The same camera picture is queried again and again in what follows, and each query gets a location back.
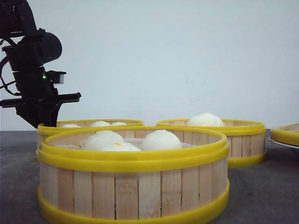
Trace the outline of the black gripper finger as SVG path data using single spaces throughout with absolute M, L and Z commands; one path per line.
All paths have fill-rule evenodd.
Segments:
M 18 104 L 16 114 L 22 117 L 26 122 L 34 128 L 38 128 L 39 124 L 45 126 L 56 127 L 57 117 L 61 104 L 50 105 L 29 105 Z

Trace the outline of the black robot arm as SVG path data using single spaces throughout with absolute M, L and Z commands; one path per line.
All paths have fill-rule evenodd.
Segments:
M 81 94 L 59 94 L 56 84 L 63 84 L 64 71 L 46 71 L 44 64 L 58 59 L 62 44 L 52 33 L 37 28 L 26 0 L 0 2 L 0 41 L 6 56 L 1 60 L 13 72 L 17 92 L 14 99 L 3 99 L 0 106 L 16 109 L 17 115 L 37 128 L 39 124 L 56 127 L 62 104 L 78 102 Z

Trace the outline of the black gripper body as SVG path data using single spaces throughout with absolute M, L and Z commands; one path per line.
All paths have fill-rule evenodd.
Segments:
M 4 99 L 0 102 L 2 107 L 15 107 L 18 104 L 49 105 L 78 102 L 81 94 L 58 94 L 58 90 L 45 75 L 43 66 L 20 67 L 12 66 L 13 76 L 16 81 L 16 88 L 21 97 Z

